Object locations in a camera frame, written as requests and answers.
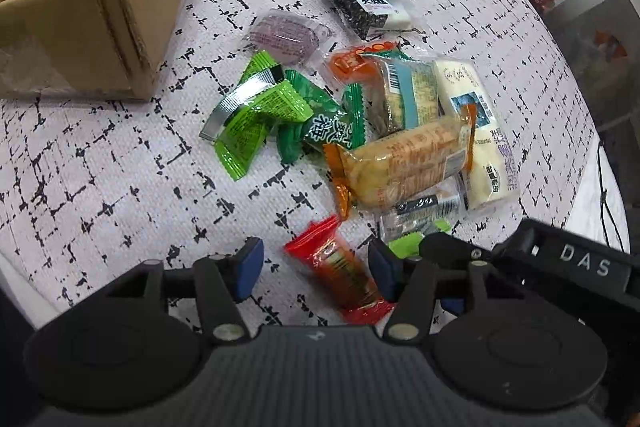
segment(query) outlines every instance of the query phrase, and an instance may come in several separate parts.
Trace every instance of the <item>wire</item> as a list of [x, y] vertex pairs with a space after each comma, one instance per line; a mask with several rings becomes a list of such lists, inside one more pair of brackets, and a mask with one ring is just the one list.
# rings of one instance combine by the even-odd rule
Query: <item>wire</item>
[[602, 231], [604, 232], [604, 240], [607, 242], [607, 246], [610, 248], [609, 244], [609, 236], [607, 235], [607, 227], [604, 224], [604, 210], [607, 210], [607, 215], [609, 219], [613, 223], [613, 228], [616, 230], [616, 236], [618, 237], [618, 242], [620, 243], [620, 250], [624, 251], [625, 247], [622, 245], [622, 238], [620, 237], [620, 232], [618, 231], [618, 226], [616, 225], [615, 220], [613, 219], [613, 215], [611, 214], [611, 210], [609, 208], [609, 203], [607, 203], [607, 189], [604, 188], [604, 183], [602, 181], [602, 166], [600, 165], [600, 148], [604, 149], [604, 140], [600, 140], [598, 143], [598, 178], [600, 180], [600, 222], [602, 223]]

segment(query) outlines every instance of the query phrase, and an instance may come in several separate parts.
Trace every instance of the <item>white patterned tablecloth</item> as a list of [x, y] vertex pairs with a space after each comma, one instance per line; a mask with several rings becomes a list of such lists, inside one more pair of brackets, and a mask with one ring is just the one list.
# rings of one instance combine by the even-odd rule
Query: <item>white patterned tablecloth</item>
[[[510, 129], [522, 197], [454, 233], [491, 246], [523, 216], [563, 226], [572, 210], [593, 123], [574, 77], [527, 0], [413, 0], [411, 46], [470, 58]], [[262, 323], [338, 323], [324, 292], [282, 246], [334, 211], [322, 162], [284, 167], [273, 143], [233, 182], [198, 138], [236, 84], [248, 54], [240, 39], [267, 8], [307, 15], [347, 43], [321, 0], [185, 0], [151, 103], [2, 101], [0, 251], [62, 311], [142, 259], [191, 266], [261, 237], [266, 262], [241, 311]], [[366, 250], [371, 216], [341, 232]], [[174, 312], [193, 321], [190, 303]]]

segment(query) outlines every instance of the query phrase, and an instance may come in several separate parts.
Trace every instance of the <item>black circular disc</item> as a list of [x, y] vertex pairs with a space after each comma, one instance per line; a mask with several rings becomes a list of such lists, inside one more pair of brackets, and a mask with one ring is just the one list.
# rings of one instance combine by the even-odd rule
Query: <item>black circular disc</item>
[[200, 360], [190, 328], [141, 299], [80, 304], [37, 331], [25, 369], [62, 407], [116, 411], [151, 403], [181, 387]]
[[607, 350], [587, 326], [525, 301], [491, 301], [450, 322], [434, 343], [436, 362], [467, 394], [508, 409], [556, 409], [587, 396]]

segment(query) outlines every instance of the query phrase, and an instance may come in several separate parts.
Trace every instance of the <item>metal screw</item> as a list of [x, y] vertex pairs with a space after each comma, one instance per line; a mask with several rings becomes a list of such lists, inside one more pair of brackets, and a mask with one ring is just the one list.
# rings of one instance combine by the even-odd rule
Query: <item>metal screw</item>
[[238, 324], [220, 324], [213, 330], [213, 336], [225, 342], [232, 342], [244, 337], [244, 329]]
[[397, 341], [410, 341], [418, 336], [420, 330], [413, 324], [398, 323], [391, 326], [388, 333]]

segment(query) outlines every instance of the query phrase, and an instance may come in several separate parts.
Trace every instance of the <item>ribbed gray surface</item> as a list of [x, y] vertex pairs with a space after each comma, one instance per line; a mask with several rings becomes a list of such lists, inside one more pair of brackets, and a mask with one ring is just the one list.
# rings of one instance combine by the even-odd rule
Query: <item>ribbed gray surface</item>
[[[322, 338], [313, 340], [315, 333]], [[356, 422], [367, 427], [604, 425], [582, 406], [537, 416], [485, 409], [442, 384], [417, 350], [389, 346], [372, 330], [357, 327], [265, 327], [252, 343], [215, 351], [196, 380], [153, 408], [109, 417], [52, 408], [32, 425], [353, 427]]]

